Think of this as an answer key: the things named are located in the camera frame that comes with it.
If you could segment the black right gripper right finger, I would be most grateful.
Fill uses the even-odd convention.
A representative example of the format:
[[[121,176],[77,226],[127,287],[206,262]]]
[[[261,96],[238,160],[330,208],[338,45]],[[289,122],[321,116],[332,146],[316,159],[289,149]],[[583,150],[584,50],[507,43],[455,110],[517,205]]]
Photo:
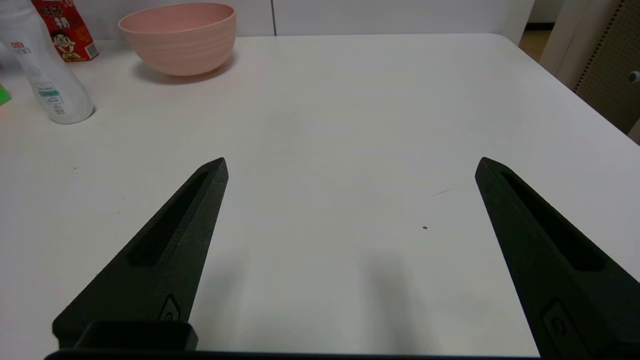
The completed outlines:
[[[639,282],[504,164],[475,182],[541,358],[637,360]]]

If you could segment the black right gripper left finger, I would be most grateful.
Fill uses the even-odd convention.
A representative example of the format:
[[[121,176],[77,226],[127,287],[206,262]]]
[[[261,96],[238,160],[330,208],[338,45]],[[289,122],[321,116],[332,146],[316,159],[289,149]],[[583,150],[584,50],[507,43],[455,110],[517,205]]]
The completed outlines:
[[[96,322],[187,321],[228,179],[222,157],[190,175],[55,318],[59,346]]]

